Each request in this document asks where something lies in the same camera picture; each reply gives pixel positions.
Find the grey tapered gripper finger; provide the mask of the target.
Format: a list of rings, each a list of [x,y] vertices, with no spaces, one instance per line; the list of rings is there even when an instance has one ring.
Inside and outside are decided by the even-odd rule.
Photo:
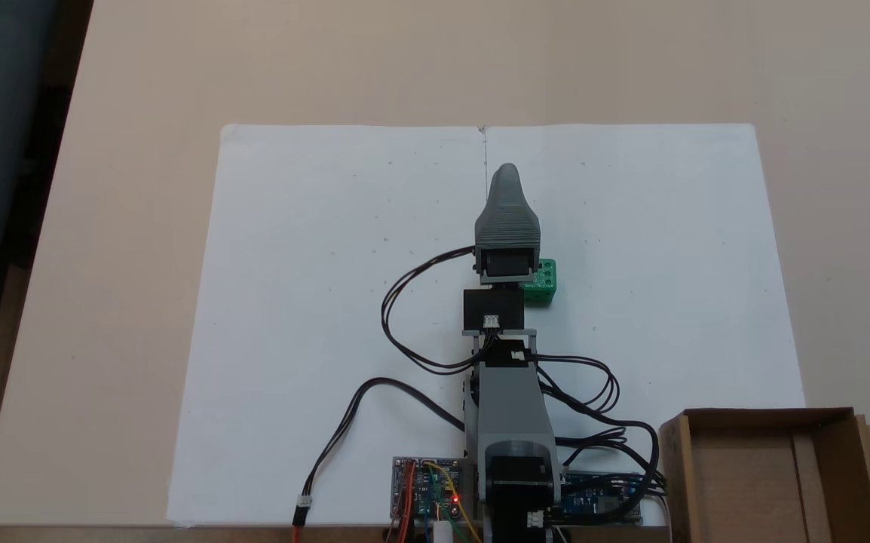
[[[522,190],[515,164],[502,164],[494,172],[486,205],[474,223],[476,231],[540,231],[538,217]]]

